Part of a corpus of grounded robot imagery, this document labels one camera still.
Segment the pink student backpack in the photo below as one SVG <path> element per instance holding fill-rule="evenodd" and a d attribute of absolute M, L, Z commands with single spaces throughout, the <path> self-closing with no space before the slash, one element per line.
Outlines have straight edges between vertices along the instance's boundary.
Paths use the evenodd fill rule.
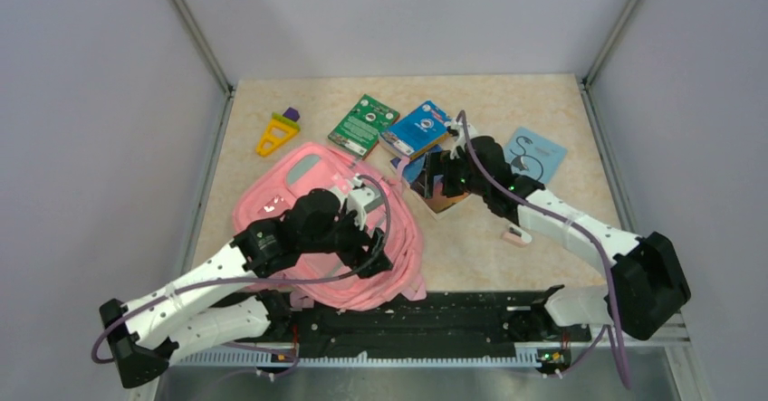
<path fill-rule="evenodd" d="M 334 174 L 368 175 L 379 182 L 384 204 L 368 214 L 367 227 L 388 233 L 390 271 L 361 279 L 359 267 L 347 267 L 336 254 L 331 230 L 342 206 L 330 191 Z M 233 223 L 245 272 L 293 281 L 294 307 L 321 303 L 362 311 L 397 297 L 421 301 L 427 296 L 421 274 L 422 233 L 398 186 L 338 149 L 308 142 L 293 150 L 242 195 Z"/>

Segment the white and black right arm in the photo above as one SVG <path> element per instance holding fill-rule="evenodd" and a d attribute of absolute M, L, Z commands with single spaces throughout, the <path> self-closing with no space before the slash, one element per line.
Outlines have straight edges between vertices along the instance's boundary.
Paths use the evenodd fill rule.
<path fill-rule="evenodd" d="M 426 197 L 476 195 L 494 215 L 550 238 L 603 274 L 603 287 L 558 287 L 544 300 L 531 315 L 542 339 L 586 324 L 647 340 L 691 299 L 670 239 L 620 230 L 566 204 L 540 181 L 514 173 L 490 136 L 427 154 L 422 172 Z"/>

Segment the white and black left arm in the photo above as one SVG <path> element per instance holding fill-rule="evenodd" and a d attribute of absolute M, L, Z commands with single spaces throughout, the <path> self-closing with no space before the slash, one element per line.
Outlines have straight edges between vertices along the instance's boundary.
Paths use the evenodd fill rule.
<path fill-rule="evenodd" d="M 348 272 L 289 279 L 294 286 L 370 278 L 389 271 L 385 252 L 392 221 L 382 189 L 357 184 L 344 195 L 315 188 L 279 215 L 258 219 L 197 268 L 131 301 L 99 307 L 103 332 L 91 350 L 97 364 L 115 365 L 127 389 L 161 376 L 182 358 L 242 338 L 284 338 L 290 316 L 250 298 L 216 309 L 217 302 L 246 285 L 277 284 L 276 274 L 308 254 L 335 254 Z"/>

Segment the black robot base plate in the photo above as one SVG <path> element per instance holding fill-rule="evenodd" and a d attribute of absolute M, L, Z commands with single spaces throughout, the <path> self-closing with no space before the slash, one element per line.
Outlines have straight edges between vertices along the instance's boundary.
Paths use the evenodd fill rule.
<path fill-rule="evenodd" d="M 270 326 L 252 339 L 259 346 L 294 347 L 301 358 L 512 358 L 524 343 L 589 342 L 580 324 L 557 326 L 545 312 L 545 291 L 431 291 L 421 301 L 397 297 L 365 311 L 320 303 L 292 309 L 284 293 L 259 299 Z"/>

